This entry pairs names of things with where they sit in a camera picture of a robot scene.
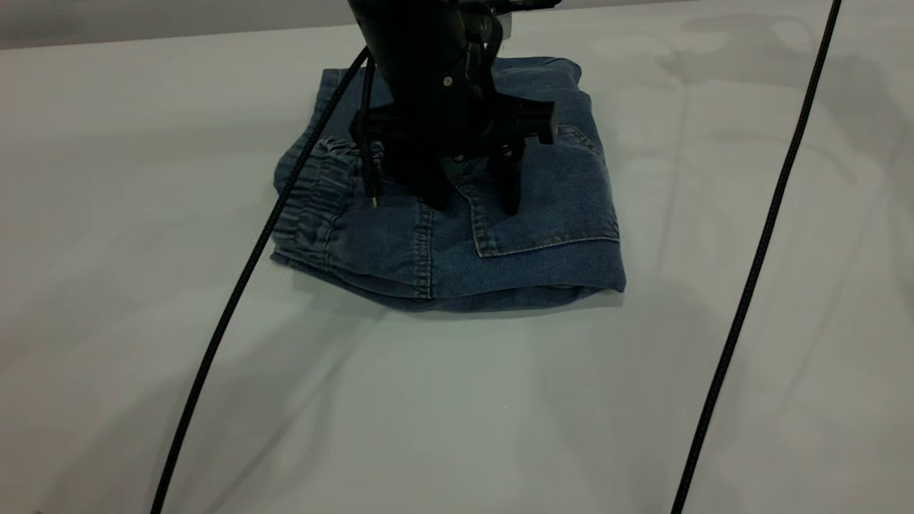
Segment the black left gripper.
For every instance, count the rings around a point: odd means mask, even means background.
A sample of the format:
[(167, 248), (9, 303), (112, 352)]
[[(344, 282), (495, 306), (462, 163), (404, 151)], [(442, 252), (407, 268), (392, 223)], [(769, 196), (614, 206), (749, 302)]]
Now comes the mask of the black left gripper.
[(373, 104), (365, 90), (350, 124), (359, 146), (379, 143), (386, 175), (435, 211), (447, 211), (454, 187), (439, 160), (488, 157), (506, 214), (517, 214), (526, 141), (552, 144), (557, 105), (503, 94), (493, 75), (457, 68), (379, 68), (391, 100)]

